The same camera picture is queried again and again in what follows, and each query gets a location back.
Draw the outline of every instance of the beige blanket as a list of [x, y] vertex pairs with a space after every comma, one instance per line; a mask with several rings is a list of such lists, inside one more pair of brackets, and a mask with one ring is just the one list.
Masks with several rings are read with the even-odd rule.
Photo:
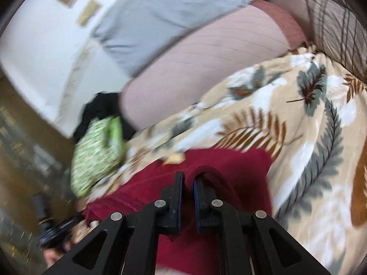
[[200, 103], [138, 133], [126, 164], [88, 201], [177, 152], [266, 148], [273, 217], [333, 275], [350, 274], [367, 253], [367, 91], [311, 50], [238, 71]]

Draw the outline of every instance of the triangular cutout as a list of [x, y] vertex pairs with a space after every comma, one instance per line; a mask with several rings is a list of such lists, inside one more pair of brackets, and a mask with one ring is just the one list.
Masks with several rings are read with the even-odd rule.
[[72, 261], [88, 270], [93, 270], [106, 238], [107, 231], [101, 231], [87, 246], [72, 258]]
[[283, 268], [287, 268], [301, 261], [300, 254], [275, 229], [270, 229], [269, 234]]

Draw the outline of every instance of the red cloth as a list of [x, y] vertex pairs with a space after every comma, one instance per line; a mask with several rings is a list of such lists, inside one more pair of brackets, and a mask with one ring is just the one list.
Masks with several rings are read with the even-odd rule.
[[115, 193], [90, 203], [88, 220], [103, 220], [113, 212], [130, 214], [159, 199], [161, 190], [171, 186], [175, 171], [184, 173], [182, 192], [182, 229], [174, 238], [160, 235], [157, 264], [192, 275], [219, 274], [219, 247], [215, 235], [199, 235], [195, 225], [193, 183], [204, 173], [218, 198], [238, 210], [264, 210], [271, 214], [266, 174], [269, 154], [261, 149], [240, 153], [230, 149], [197, 149], [185, 153], [178, 165], [162, 165], [157, 160], [122, 185]]

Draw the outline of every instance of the silver screw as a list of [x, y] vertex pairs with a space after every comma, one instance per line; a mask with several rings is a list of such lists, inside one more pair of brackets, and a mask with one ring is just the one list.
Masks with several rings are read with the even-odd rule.
[[221, 206], [223, 206], [223, 202], [220, 199], [214, 199], [214, 200], [212, 200], [211, 201], [211, 204], [214, 207], [221, 207]]
[[122, 214], [120, 212], [114, 212], [111, 214], [111, 219], [113, 221], [118, 221], [122, 218]]
[[262, 210], [258, 210], [255, 215], [257, 218], [264, 219], [267, 216], [267, 213]]
[[154, 205], [157, 207], [157, 208], [162, 208], [166, 205], [166, 201], [164, 201], [163, 199], [159, 199], [157, 201], [154, 202]]

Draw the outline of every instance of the plaid fabric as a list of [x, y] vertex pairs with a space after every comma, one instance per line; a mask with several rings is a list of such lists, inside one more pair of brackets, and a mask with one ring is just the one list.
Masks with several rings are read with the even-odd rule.
[[316, 46], [367, 82], [367, 31], [346, 0], [308, 0]]

